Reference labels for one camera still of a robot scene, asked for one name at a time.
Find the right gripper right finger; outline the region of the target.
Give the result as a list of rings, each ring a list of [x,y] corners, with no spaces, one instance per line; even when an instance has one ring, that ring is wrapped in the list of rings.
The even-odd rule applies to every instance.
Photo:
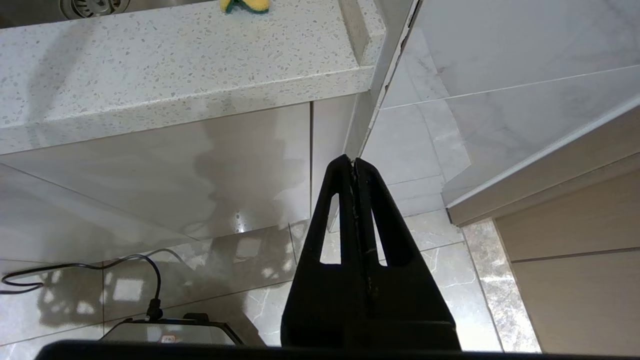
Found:
[[[457,326],[379,171],[354,161],[366,344],[459,351]]]

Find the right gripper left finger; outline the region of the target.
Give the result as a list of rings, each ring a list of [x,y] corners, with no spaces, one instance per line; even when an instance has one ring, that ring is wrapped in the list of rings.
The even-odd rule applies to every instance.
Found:
[[[366,258],[371,248],[361,192],[361,158],[343,154],[323,178],[281,320],[284,347],[371,346]],[[332,199],[340,211],[339,264],[322,263]]]

